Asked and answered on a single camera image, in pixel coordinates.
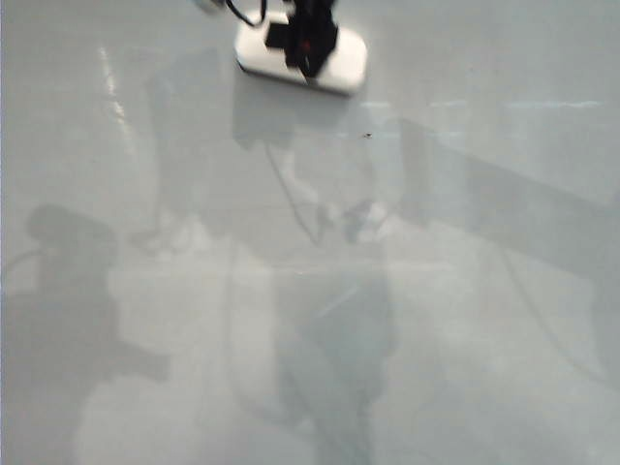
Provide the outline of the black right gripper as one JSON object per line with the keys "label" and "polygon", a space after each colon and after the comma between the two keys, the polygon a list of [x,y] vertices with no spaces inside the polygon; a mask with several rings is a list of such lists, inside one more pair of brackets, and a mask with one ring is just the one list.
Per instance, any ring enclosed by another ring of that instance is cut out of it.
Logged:
{"label": "black right gripper", "polygon": [[335,1],[293,1],[289,23],[271,21],[264,44],[267,48],[286,49],[285,65],[300,72],[306,80],[316,79],[334,50],[338,26],[333,20]]}

